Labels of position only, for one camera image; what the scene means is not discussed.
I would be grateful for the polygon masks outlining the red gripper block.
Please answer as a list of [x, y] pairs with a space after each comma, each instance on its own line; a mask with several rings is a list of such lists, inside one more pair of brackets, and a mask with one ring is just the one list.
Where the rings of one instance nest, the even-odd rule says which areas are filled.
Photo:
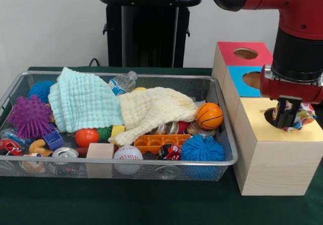
[[322, 75], [315, 82], [296, 83], [275, 75], [270, 65], [264, 65], [260, 72], [260, 93], [264, 97], [278, 100], [276, 127], [293, 127], [300, 101], [286, 101], [279, 98], [296, 99], [312, 104], [321, 103]]

